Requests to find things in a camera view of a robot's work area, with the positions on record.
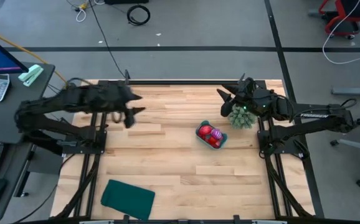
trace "wooden tabletop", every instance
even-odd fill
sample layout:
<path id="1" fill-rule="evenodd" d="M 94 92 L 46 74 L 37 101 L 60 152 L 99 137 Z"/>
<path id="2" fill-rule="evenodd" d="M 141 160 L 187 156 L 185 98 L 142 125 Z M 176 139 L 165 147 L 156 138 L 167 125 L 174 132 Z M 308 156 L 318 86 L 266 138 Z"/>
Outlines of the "wooden tabletop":
<path id="1" fill-rule="evenodd" d="M 285 95 L 281 80 L 266 80 L 266 84 Z M 100 203 L 110 179 L 156 193 L 150 220 L 223 220 L 233 219 L 233 215 L 274 218 L 265 162 L 258 156 L 258 124 L 252 129 L 233 129 L 220 115 L 222 99 L 216 88 L 223 89 L 219 85 L 132 85 L 143 99 L 130 106 L 145 106 L 146 110 L 136 115 L 137 123 L 130 129 L 108 117 L 107 148 L 98 170 L 93 219 L 123 218 L 121 212 Z M 87 126 L 90 119 L 90 114 L 77 113 L 73 124 Z M 228 135 L 223 149 L 210 150 L 196 138 L 195 130 L 204 120 Z M 302 162 L 291 155 L 282 155 L 282 161 L 288 188 L 314 213 Z M 63 167 L 51 215 L 58 214 L 77 190 L 82 163 L 83 155 L 76 155 Z M 279 189 L 277 192 L 285 214 L 282 194 Z"/>

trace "red fruit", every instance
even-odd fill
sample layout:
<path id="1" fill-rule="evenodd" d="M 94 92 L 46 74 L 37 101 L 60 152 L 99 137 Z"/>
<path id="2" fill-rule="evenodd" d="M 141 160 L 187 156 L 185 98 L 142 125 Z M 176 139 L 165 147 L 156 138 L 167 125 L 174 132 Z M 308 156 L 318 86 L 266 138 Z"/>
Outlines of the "red fruit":
<path id="1" fill-rule="evenodd" d="M 202 127 L 199 128 L 199 134 L 201 135 L 210 134 L 211 131 L 212 131 L 212 127 L 209 125 L 203 125 Z"/>
<path id="2" fill-rule="evenodd" d="M 208 139 L 207 141 L 211 146 L 215 146 L 216 145 L 216 142 L 217 142 L 217 139 L 216 138 L 213 138 L 212 136 Z"/>

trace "green towel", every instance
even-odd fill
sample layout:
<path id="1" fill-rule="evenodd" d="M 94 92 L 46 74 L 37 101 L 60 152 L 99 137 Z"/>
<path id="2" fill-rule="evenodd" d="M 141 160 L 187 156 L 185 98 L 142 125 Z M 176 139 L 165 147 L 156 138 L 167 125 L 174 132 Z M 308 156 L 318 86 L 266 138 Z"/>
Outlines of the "green towel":
<path id="1" fill-rule="evenodd" d="M 140 220 L 148 220 L 155 192 L 110 180 L 105 187 L 101 204 Z"/>

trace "cable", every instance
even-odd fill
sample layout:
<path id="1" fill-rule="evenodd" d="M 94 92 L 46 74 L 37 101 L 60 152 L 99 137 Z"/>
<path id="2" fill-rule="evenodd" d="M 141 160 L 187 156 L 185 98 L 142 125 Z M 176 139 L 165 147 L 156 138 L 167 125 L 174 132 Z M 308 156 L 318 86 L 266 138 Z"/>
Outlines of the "cable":
<path id="1" fill-rule="evenodd" d="M 133 12 L 135 9 L 142 9 L 144 11 L 147 12 L 147 19 L 144 20 L 143 22 L 139 22 L 137 21 L 133 16 L 131 16 L 131 12 Z M 141 6 L 141 5 L 135 5 L 135 6 L 131 6 L 129 9 L 128 9 L 128 12 L 126 13 L 126 16 L 128 18 L 128 21 L 131 25 L 133 26 L 141 26 L 141 25 L 144 25 L 146 24 L 149 19 L 151 18 L 151 13 L 149 12 L 149 10 L 147 9 L 147 7 L 145 6 Z"/>
<path id="2" fill-rule="evenodd" d="M 49 87 L 49 89 L 50 89 L 51 91 L 53 91 L 55 94 L 58 94 L 58 92 L 57 92 L 56 90 L 54 90 L 53 88 L 51 88 L 50 85 L 47 85 L 47 87 Z"/>
<path id="3" fill-rule="evenodd" d="M 48 64 L 48 62 L 46 62 L 45 60 L 41 59 L 41 58 L 40 58 L 39 56 L 37 56 L 35 53 L 33 53 L 33 52 L 29 51 L 29 50 L 26 50 L 25 48 L 23 48 L 23 47 L 21 47 L 21 46 L 19 46 L 19 45 L 17 45 L 17 44 L 14 44 L 13 42 L 5 39 L 5 38 L 2 37 L 2 36 L 0 36 L 0 39 L 1 39 L 2 41 L 6 42 L 7 44 L 14 46 L 14 47 L 17 48 L 17 49 L 19 49 L 19 50 L 21 50 L 21 51 L 23 51 L 23 52 L 26 52 L 26 53 L 32 55 L 33 57 L 39 59 L 39 60 L 40 60 L 41 62 L 43 62 L 44 64 Z M 65 80 L 65 78 L 64 78 L 58 71 L 54 71 L 54 73 L 55 73 L 56 75 L 58 75 L 58 76 L 60 77 L 60 79 L 65 82 L 65 84 L 67 83 L 67 81 Z"/>
<path id="4" fill-rule="evenodd" d="M 105 41 L 105 45 L 106 45 L 106 47 L 107 47 L 107 49 L 108 49 L 108 52 L 109 52 L 110 55 L 111 55 L 111 58 L 112 58 L 113 62 L 115 63 L 116 68 L 117 68 L 118 71 L 121 73 L 121 75 L 123 76 L 123 78 L 126 78 L 125 75 L 123 74 L 123 72 L 120 70 L 118 63 L 117 63 L 116 60 L 115 60 L 115 57 L 112 55 L 112 52 L 111 52 L 111 50 L 110 50 L 110 46 L 108 45 L 108 42 L 107 42 L 107 38 L 105 37 L 104 31 L 103 31 L 103 29 L 101 28 L 100 22 L 98 21 L 98 18 L 97 18 L 97 15 L 95 14 L 94 7 L 93 7 L 93 6 L 92 6 L 92 11 L 93 11 L 95 20 L 97 21 L 97 25 L 98 25 L 98 27 L 100 28 L 101 33 L 103 34 L 103 38 L 104 38 L 104 41 Z"/>
<path id="5" fill-rule="evenodd" d="M 52 88 L 54 88 L 54 89 L 57 90 L 57 91 L 61 91 L 61 89 L 59 89 L 59 88 L 57 88 L 57 87 L 55 87 L 55 86 L 53 86 L 53 85 L 51 85 L 51 84 L 49 84 L 49 86 L 52 87 Z"/>
<path id="6" fill-rule="evenodd" d="M 60 119 L 58 119 L 58 117 L 56 117 L 56 115 L 54 115 L 53 113 L 50 113 L 51 116 L 53 116 L 57 121 L 60 121 Z"/>
<path id="7" fill-rule="evenodd" d="M 81 81 L 81 82 L 84 82 L 84 83 L 87 83 L 87 84 L 89 84 L 89 85 L 92 85 L 92 83 L 91 82 L 89 82 L 89 81 L 87 81 L 87 80 L 84 80 L 83 78 L 71 78 L 70 80 L 68 80 L 67 82 L 68 83 L 71 83 L 72 81 L 74 81 L 74 80 L 79 80 L 79 81 Z"/>
<path id="8" fill-rule="evenodd" d="M 103 3 L 98 3 L 100 0 L 94 0 L 94 3 L 95 4 L 98 4 L 98 5 L 102 5 L 102 4 L 105 4 L 105 2 L 103 2 Z"/>
<path id="9" fill-rule="evenodd" d="M 120 8 L 118 8 L 118 7 L 115 7 L 115 6 L 113 6 L 113 5 L 109 5 L 109 6 L 111 6 L 112 8 L 114 8 L 114 9 L 120 11 L 120 12 L 122 12 L 123 14 L 126 14 L 125 11 L 123 11 L 122 9 L 120 9 Z"/>
<path id="10" fill-rule="evenodd" d="M 329 39 L 330 39 L 331 36 L 333 35 L 333 33 L 334 33 L 334 31 L 336 30 L 336 28 L 338 28 L 338 26 L 341 25 L 341 23 L 342 23 L 343 21 L 345 21 L 345 20 L 356 10 L 356 8 L 359 6 L 359 4 L 360 4 L 360 0 L 357 2 L 356 6 L 352 9 L 352 11 L 350 11 L 350 13 L 349 13 L 338 25 L 335 26 L 335 28 L 331 31 L 331 33 L 329 34 L 329 36 L 327 37 L 327 39 L 326 39 L 326 41 L 325 41 L 325 43 L 324 43 L 324 45 L 323 45 L 323 54 L 324 54 L 325 58 L 327 58 L 327 60 L 328 60 L 329 62 L 333 63 L 333 64 L 336 64 L 336 65 L 344 65 L 344 64 L 347 64 L 347 63 L 351 63 L 351 62 L 355 62 L 355 61 L 360 60 L 360 58 L 357 58 L 357 59 L 354 59 L 354 60 L 350 60 L 350 61 L 348 61 L 348 62 L 334 62 L 334 61 L 332 61 L 331 59 L 328 58 L 327 54 L 325 53 L 325 49 L 324 49 L 324 48 L 325 48 L 325 45 L 327 44 L 327 42 L 329 41 Z"/>
<path id="11" fill-rule="evenodd" d="M 83 17 L 83 19 L 79 19 L 79 16 L 81 15 L 81 13 L 85 14 L 85 17 Z M 83 22 L 86 19 L 86 16 L 87 16 L 86 12 L 83 9 L 79 9 L 78 15 L 76 16 L 76 21 Z"/>
<path id="12" fill-rule="evenodd" d="M 350 104 L 349 106 L 344 106 L 347 102 L 352 101 L 352 100 L 353 100 L 352 104 Z M 352 106 L 355 106 L 356 104 L 357 104 L 357 99 L 351 98 L 351 99 L 348 99 L 345 102 L 343 102 L 341 104 L 341 106 L 338 108 L 332 108 L 329 106 L 327 108 L 313 108 L 313 109 L 304 110 L 304 111 L 298 112 L 297 114 L 293 115 L 293 117 L 290 119 L 290 122 L 292 122 L 298 115 L 303 114 L 303 113 L 313 112 L 313 111 L 345 110 L 345 109 L 351 108 Z"/>
<path id="13" fill-rule="evenodd" d="M 72 4 L 72 3 L 69 2 L 68 0 L 67 0 L 67 3 L 70 4 L 72 7 L 75 7 L 75 8 L 79 7 L 79 6 L 76 6 L 76 5 Z"/>
<path id="14" fill-rule="evenodd" d="M 61 172 L 62 167 L 65 165 L 66 162 L 68 162 L 68 160 L 70 160 L 75 154 L 72 154 L 70 157 L 68 157 L 68 159 L 66 159 L 65 161 L 63 161 L 63 163 L 61 164 L 60 170 L 59 172 Z M 33 215 L 35 212 L 37 212 L 45 203 L 46 201 L 48 201 L 48 199 L 50 199 L 51 195 L 53 194 L 53 192 L 55 191 L 55 189 L 58 187 L 58 184 L 56 184 L 52 191 L 50 192 L 49 196 L 47 196 L 47 198 L 35 209 L 33 210 L 31 213 L 29 213 L 28 215 L 26 215 L 25 217 L 17 220 L 16 222 L 12 223 L 12 224 L 16 224 L 16 223 L 20 223 L 22 221 L 24 221 L 25 219 L 29 218 L 31 215 Z"/>

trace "red chair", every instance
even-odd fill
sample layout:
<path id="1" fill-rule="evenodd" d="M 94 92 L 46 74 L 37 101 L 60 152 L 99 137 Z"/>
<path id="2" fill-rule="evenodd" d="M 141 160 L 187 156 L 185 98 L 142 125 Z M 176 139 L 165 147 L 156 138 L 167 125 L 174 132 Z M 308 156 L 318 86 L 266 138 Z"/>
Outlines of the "red chair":
<path id="1" fill-rule="evenodd" d="M 359 0 L 336 0 L 336 11 L 323 11 L 329 0 L 324 0 L 318 9 L 321 18 L 327 22 L 325 32 L 330 34 L 333 29 L 356 7 Z M 348 39 L 353 39 L 355 34 L 360 33 L 360 3 L 353 13 L 342 22 L 333 32 L 334 35 L 343 35 Z"/>

